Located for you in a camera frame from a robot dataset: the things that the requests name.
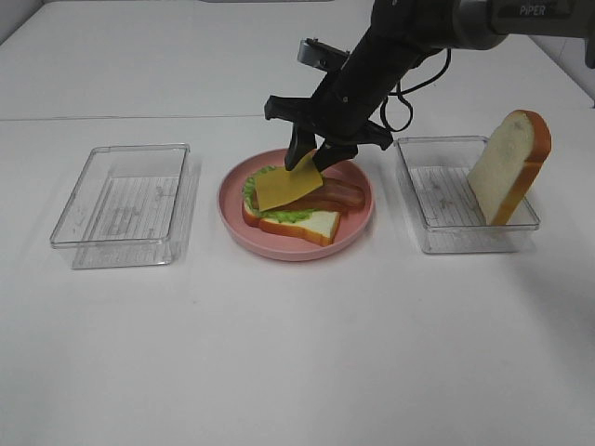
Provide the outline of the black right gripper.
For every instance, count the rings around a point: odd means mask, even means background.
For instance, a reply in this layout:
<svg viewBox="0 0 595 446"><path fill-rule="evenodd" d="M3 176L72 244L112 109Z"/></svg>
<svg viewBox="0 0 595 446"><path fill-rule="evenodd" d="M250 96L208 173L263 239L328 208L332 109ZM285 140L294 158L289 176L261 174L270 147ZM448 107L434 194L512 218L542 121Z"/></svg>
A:
<svg viewBox="0 0 595 446"><path fill-rule="evenodd" d="M384 48L357 46L340 71L325 73L311 97L267 99L267 120L281 119L299 126L292 128L284 157L287 171L317 150L315 134L330 141L325 141L312 156L318 171L354 158L357 144L388 148L392 142L390 132L369 120L389 90L392 73L387 61Z"/></svg>

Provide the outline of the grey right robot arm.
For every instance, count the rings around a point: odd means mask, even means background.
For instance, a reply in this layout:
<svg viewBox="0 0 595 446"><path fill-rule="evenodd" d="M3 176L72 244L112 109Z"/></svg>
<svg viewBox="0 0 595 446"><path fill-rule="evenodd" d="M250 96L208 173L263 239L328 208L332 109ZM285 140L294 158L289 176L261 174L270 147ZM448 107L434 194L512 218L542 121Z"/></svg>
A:
<svg viewBox="0 0 595 446"><path fill-rule="evenodd" d="M266 119L293 125L285 168L308 153L324 171L362 144L387 149L393 129L370 117L403 95L399 83L409 71L441 51L492 49L510 34L582 38L585 63L594 66L591 1L376 1L352 51L303 40L297 58L323 71L322 82L308 98L271 96L264 106Z"/></svg>

